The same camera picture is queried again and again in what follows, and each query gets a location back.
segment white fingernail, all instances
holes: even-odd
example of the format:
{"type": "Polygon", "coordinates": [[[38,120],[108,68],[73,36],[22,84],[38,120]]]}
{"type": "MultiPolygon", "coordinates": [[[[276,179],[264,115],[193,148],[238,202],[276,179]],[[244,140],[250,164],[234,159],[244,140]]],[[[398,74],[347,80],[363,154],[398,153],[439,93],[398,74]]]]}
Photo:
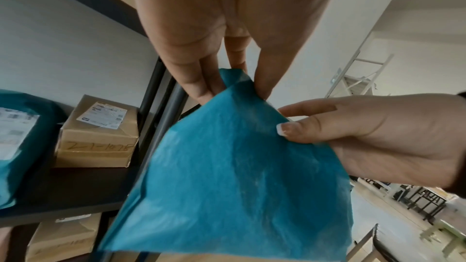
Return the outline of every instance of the white fingernail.
{"type": "Polygon", "coordinates": [[[285,136],[285,133],[283,132],[283,129],[282,129],[282,125],[281,125],[281,124],[278,124],[278,125],[277,125],[277,133],[278,133],[278,135],[280,135],[280,136],[285,136]]]}

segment blue poly mailer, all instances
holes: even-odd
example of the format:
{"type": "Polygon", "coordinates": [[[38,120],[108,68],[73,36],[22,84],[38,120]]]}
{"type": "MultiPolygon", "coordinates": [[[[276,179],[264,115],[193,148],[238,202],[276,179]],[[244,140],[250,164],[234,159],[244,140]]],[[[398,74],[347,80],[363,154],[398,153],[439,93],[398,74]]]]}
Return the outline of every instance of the blue poly mailer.
{"type": "Polygon", "coordinates": [[[15,205],[24,174],[66,118],[53,101],[0,90],[0,209],[15,205]]]}
{"type": "Polygon", "coordinates": [[[279,136],[286,122],[241,70],[165,134],[100,250],[342,261],[350,180],[326,144],[279,136]]]}

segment cardboard box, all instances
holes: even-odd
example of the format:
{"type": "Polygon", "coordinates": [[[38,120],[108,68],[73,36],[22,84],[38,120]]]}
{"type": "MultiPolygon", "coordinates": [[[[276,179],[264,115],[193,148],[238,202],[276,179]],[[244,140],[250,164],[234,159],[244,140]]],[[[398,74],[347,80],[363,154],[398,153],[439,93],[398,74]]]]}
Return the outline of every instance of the cardboard box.
{"type": "Polygon", "coordinates": [[[26,262],[57,262],[90,253],[99,230],[100,215],[40,223],[29,242],[26,262]]]}
{"type": "Polygon", "coordinates": [[[85,95],[60,130],[55,167],[127,167],[138,139],[137,108],[85,95]]]}

